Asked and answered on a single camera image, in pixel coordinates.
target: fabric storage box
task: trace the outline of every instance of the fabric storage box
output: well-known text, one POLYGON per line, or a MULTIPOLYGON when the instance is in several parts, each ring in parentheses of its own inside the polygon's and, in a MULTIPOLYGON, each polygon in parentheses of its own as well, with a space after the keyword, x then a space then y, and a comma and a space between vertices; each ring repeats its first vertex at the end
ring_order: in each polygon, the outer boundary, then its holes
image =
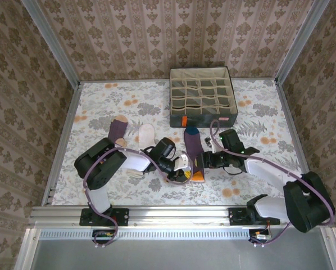
POLYGON ((170 70, 170 126, 232 127, 238 110, 227 67, 170 70))

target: grey leaf pattern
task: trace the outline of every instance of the grey leaf pattern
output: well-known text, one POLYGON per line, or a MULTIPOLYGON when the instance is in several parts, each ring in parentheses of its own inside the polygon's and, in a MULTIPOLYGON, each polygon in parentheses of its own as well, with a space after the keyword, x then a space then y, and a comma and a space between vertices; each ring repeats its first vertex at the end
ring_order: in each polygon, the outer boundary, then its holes
MULTIPOLYGON (((273 80, 232 80, 238 105, 233 128, 245 147, 259 149, 267 158, 299 170, 281 104, 273 80)), ((169 81, 85 83, 76 111, 53 205, 86 205, 82 179, 73 166, 75 159, 103 137, 118 115, 128 120, 124 139, 128 148, 138 149, 142 124, 155 127, 155 143, 168 137, 176 144, 176 155, 185 151, 183 128, 169 127, 169 81)), ((199 129, 201 140, 209 130, 199 129)), ((205 151, 209 148, 202 141, 205 151)), ((114 205, 234 205, 259 195, 279 196, 263 179, 249 174, 228 175, 220 169, 205 170, 205 183, 182 186, 166 183, 157 172, 142 178, 119 169, 107 184, 114 205)))

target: floral tablecloth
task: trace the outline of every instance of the floral tablecloth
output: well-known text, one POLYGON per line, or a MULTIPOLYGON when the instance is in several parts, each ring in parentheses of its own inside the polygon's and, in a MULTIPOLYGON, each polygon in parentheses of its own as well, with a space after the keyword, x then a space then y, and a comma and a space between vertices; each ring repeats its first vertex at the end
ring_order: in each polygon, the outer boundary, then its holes
MULTIPOLYGON (((253 146, 266 157, 291 169, 300 170, 287 122, 273 80, 232 80, 238 105, 234 129, 245 147, 253 146)), ((86 205, 82 179, 75 159, 108 135, 118 115, 128 118, 124 136, 128 148, 138 148, 138 129, 151 123, 156 141, 171 138, 177 153, 185 150, 183 128, 169 127, 169 81, 85 83, 72 126, 67 150, 57 181, 53 205, 86 205)), ((202 146, 208 129, 199 129, 202 146)), ((234 205, 245 204, 259 195, 280 196, 264 180, 242 173, 228 175, 222 169, 206 169, 205 183, 177 186, 166 183, 157 172, 142 179, 129 177, 120 169, 108 182, 113 205, 234 205)))

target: patterned wallpaper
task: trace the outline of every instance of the patterned wallpaper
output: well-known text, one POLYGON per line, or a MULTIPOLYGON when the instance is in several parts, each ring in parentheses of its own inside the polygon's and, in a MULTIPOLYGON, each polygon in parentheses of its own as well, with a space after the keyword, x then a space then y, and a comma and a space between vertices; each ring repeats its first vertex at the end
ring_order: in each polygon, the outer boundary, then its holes
POLYGON ((336 0, 322 18, 283 84, 311 170, 336 207, 336 0))
POLYGON ((274 77, 313 0, 38 0, 81 80, 274 77))
POLYGON ((0 269, 40 204, 72 89, 20 1, 0 1, 0 269))

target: orange tag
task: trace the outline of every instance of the orange tag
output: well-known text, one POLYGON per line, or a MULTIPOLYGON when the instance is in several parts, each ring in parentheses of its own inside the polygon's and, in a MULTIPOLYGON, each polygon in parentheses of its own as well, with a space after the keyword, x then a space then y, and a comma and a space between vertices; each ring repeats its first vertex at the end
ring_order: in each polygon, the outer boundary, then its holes
POLYGON ((184 116, 181 118, 181 126, 182 126, 183 128, 185 128, 185 127, 187 126, 187 121, 188 121, 188 119, 187 119, 187 117, 184 115, 184 116))

